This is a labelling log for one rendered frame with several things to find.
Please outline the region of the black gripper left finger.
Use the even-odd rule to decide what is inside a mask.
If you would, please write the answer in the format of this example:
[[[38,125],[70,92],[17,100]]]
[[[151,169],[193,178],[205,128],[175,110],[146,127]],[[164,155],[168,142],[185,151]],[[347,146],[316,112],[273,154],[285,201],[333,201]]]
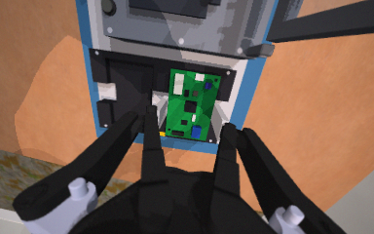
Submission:
[[[167,114],[168,96],[146,105],[145,115],[126,112],[71,163],[20,192],[12,206],[30,234],[68,234],[92,212],[138,133],[144,133],[139,229],[142,234],[164,234],[173,204],[160,138]]]

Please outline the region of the green circuit board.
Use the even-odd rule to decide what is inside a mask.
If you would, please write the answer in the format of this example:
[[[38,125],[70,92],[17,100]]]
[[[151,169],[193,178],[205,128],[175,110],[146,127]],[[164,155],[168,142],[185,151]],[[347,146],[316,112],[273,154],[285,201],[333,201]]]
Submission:
[[[216,75],[170,70],[166,136],[206,140],[220,79]]]

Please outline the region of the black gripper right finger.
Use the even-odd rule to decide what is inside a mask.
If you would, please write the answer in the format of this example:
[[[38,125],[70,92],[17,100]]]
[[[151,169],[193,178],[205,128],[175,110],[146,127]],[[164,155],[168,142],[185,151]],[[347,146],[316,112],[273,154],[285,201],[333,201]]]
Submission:
[[[255,131],[236,129],[219,103],[210,121],[219,144],[206,216],[208,234],[243,230],[237,150],[261,210],[278,234],[347,234],[300,190]]]

